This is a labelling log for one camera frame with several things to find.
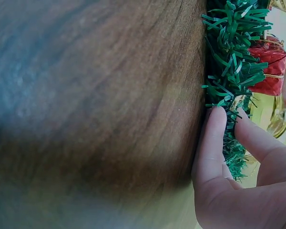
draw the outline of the red gift box ornament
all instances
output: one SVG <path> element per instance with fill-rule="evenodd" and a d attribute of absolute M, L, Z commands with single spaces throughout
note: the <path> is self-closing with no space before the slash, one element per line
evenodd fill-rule
<path fill-rule="evenodd" d="M 259 62 L 268 62 L 264 69 L 265 79 L 249 87 L 252 92 L 279 96 L 282 93 L 284 73 L 286 70 L 286 51 L 283 42 L 276 37 L 267 36 L 266 40 L 257 41 L 249 52 Z"/>

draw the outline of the tinsel garland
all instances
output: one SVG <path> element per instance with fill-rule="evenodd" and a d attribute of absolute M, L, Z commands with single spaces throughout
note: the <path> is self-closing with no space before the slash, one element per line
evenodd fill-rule
<path fill-rule="evenodd" d="M 244 175 L 245 148 L 235 139 L 237 108 L 247 113 L 252 92 L 248 89 L 265 79 L 267 63 L 258 63 L 248 48 L 272 25 L 265 21 L 269 0 L 209 0 L 202 15 L 207 26 L 206 106 L 222 106 L 227 113 L 223 154 L 234 179 Z"/>

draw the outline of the gold ornament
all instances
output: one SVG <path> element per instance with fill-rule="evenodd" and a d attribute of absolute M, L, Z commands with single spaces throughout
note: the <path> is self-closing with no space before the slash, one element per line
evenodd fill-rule
<path fill-rule="evenodd" d="M 286 12 L 286 0 L 271 0 L 270 6 Z"/>

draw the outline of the brown wood grain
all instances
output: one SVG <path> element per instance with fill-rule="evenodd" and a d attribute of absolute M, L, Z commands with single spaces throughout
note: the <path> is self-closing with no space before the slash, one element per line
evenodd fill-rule
<path fill-rule="evenodd" d="M 204 11 L 204 0 L 0 0 L 0 228 L 181 225 Z"/>

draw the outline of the green tinsel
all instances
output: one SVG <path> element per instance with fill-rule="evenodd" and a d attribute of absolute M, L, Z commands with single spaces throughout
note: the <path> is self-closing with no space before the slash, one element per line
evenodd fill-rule
<path fill-rule="evenodd" d="M 227 113 L 223 154 L 235 179 L 243 177 L 246 165 L 245 149 L 235 139 L 236 111 L 248 112 L 252 92 L 248 89 L 265 79 L 263 69 L 268 63 L 258 63 L 248 51 L 254 40 L 271 28 L 265 21 L 269 0 L 213 0 L 208 2 L 208 14 L 202 15 L 207 25 L 207 88 L 206 106 L 222 106 Z"/>

